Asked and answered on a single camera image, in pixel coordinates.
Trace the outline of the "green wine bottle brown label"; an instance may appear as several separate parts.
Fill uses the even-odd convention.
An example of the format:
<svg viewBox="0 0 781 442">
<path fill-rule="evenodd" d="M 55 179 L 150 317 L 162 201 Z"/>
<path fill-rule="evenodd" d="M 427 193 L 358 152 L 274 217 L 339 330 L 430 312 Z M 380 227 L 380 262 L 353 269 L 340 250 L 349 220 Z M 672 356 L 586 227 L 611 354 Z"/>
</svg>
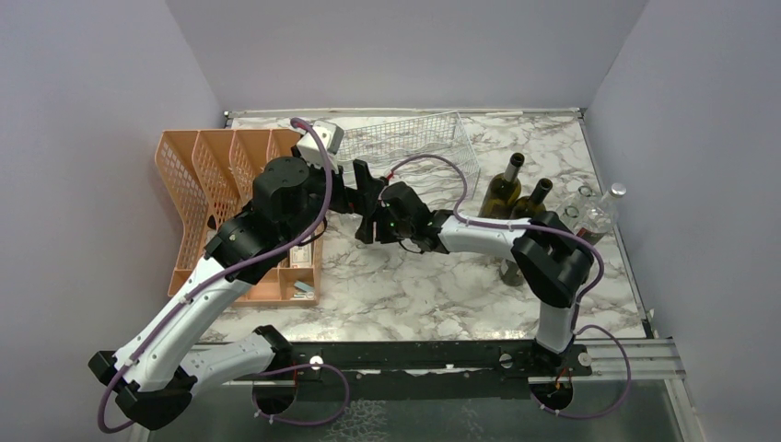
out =
<svg viewBox="0 0 781 442">
<path fill-rule="evenodd" d="M 478 213 L 479 217 L 509 219 L 512 207 L 520 195 L 519 171 L 524 163 L 525 156 L 514 153 L 505 170 L 489 181 Z"/>
</svg>

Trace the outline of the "green wine bottle white label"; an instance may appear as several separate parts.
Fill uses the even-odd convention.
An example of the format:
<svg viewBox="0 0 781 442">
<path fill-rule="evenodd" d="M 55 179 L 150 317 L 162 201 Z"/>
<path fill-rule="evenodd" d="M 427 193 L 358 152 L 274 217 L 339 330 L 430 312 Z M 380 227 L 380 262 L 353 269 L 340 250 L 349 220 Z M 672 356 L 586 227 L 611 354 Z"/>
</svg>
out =
<svg viewBox="0 0 781 442">
<path fill-rule="evenodd" d="M 500 280 L 507 286 L 520 287 L 526 284 L 526 279 L 515 261 L 501 261 L 498 273 Z"/>
</svg>

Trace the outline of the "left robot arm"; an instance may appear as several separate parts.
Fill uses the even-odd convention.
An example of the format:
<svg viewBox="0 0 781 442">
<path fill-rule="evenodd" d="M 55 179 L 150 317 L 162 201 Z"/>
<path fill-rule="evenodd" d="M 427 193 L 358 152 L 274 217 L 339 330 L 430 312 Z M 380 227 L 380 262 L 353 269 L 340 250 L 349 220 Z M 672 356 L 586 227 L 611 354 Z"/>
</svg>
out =
<svg viewBox="0 0 781 442">
<path fill-rule="evenodd" d="M 129 425 L 157 430 L 203 390 L 250 374 L 285 374 L 291 347 L 271 326 L 195 357 L 189 351 L 227 307 L 311 238 L 328 211 L 365 220 L 376 213 L 388 180 L 373 177 L 362 160 L 354 173 L 356 184 L 347 187 L 338 167 L 298 157 L 271 160 L 254 179 L 251 199 L 206 244 L 180 291 L 129 343 L 89 360 L 106 386 L 103 400 L 114 401 Z"/>
</svg>

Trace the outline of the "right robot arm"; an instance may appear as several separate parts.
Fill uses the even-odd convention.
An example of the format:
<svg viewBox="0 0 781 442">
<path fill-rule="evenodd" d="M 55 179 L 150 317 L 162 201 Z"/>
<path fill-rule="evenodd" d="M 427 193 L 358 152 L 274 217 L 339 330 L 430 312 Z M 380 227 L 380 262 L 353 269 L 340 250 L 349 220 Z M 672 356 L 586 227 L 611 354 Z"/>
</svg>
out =
<svg viewBox="0 0 781 442">
<path fill-rule="evenodd" d="M 410 186 L 396 182 L 379 194 L 374 219 L 378 242 L 408 239 L 423 253 L 477 253 L 515 262 L 540 301 L 533 366 L 552 375 L 567 364 L 580 299 L 595 286 L 590 271 L 602 273 L 604 262 L 556 213 L 500 220 L 431 210 Z"/>
</svg>

